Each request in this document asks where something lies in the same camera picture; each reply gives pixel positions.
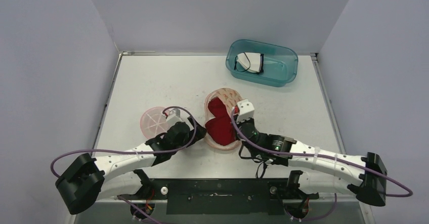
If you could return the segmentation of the red bra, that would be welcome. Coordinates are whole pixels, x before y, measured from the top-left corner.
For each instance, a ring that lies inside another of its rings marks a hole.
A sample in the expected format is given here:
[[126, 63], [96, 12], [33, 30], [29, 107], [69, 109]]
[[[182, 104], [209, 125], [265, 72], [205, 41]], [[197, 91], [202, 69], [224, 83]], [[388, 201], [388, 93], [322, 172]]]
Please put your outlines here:
[[235, 130], [224, 103], [215, 97], [208, 103], [208, 110], [213, 115], [205, 124], [208, 134], [221, 146], [232, 144], [236, 140]]

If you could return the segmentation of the floral mesh laundry bag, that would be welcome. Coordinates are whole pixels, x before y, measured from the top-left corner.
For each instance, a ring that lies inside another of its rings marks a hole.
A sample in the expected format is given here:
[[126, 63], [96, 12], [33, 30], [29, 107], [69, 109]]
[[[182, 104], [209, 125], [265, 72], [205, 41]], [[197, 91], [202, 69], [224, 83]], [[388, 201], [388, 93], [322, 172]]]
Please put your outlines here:
[[241, 142], [235, 137], [230, 113], [239, 101], [243, 100], [241, 95], [231, 88], [220, 88], [210, 93], [204, 102], [205, 124], [207, 133], [205, 142], [212, 148], [230, 151]]

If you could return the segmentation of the teal plastic bin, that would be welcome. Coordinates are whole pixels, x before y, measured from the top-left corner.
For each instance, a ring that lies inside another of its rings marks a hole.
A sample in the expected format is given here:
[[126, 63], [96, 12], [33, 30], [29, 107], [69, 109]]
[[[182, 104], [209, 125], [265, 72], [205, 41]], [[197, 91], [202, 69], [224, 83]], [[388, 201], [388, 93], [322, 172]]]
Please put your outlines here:
[[287, 47], [239, 39], [231, 44], [225, 65], [235, 78], [283, 87], [297, 76], [298, 56]]

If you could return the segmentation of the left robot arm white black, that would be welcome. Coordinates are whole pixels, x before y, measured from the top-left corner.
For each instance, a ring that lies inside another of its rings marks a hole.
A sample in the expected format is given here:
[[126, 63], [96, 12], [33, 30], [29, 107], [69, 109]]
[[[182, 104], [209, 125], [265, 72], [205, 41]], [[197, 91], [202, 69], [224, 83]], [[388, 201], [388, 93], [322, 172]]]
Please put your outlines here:
[[68, 212], [82, 213], [96, 201], [117, 195], [147, 198], [151, 184], [143, 168], [170, 160], [206, 136], [207, 130], [193, 117], [188, 120], [192, 126], [179, 120], [167, 132], [126, 151], [103, 149], [103, 156], [93, 157], [93, 149], [78, 150], [79, 156], [55, 182]]

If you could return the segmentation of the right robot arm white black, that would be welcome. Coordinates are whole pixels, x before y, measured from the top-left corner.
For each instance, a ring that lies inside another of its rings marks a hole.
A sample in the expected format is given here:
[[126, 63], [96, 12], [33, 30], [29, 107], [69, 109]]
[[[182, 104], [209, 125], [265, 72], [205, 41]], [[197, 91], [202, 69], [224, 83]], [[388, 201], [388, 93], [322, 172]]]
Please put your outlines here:
[[265, 165], [295, 167], [286, 184], [287, 194], [340, 193], [355, 196], [372, 206], [386, 205], [388, 171], [381, 157], [372, 152], [365, 156], [333, 153], [304, 144], [294, 138], [259, 132], [254, 120], [233, 120], [237, 137], [250, 158]]

